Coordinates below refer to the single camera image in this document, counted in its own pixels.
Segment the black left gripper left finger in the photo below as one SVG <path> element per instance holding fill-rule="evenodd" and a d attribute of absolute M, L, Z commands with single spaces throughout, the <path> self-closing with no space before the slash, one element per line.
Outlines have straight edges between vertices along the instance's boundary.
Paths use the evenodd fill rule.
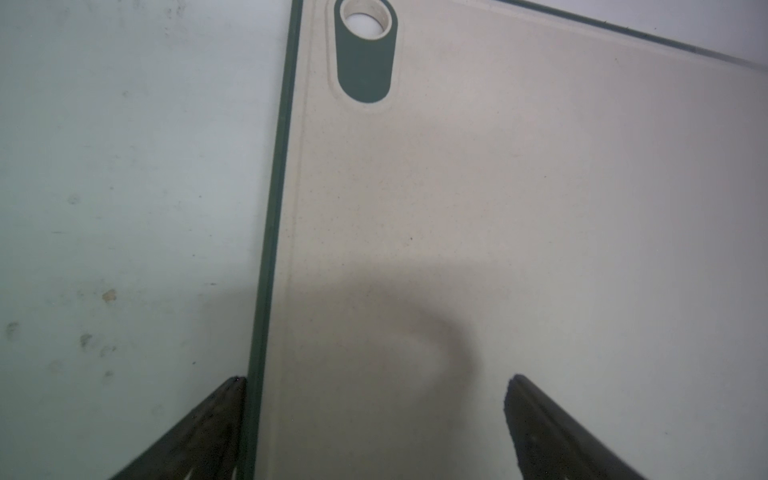
<path fill-rule="evenodd" d="M 227 379 L 114 478 L 232 479 L 245 398 L 246 379 Z"/>

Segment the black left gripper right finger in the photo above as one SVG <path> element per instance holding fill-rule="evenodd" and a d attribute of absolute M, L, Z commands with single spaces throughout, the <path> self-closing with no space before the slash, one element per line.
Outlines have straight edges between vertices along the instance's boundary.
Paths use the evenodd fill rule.
<path fill-rule="evenodd" d="M 525 480 L 642 480 L 527 377 L 510 379 L 506 424 Z"/>

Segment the beige green-rimmed cutting board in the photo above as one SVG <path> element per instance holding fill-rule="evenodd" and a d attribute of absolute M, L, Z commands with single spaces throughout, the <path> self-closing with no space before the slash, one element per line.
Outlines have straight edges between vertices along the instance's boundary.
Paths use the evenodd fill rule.
<path fill-rule="evenodd" d="M 516 479 L 521 374 L 648 479 L 767 475 L 767 73 L 502 1 L 297 1 L 253 479 Z"/>

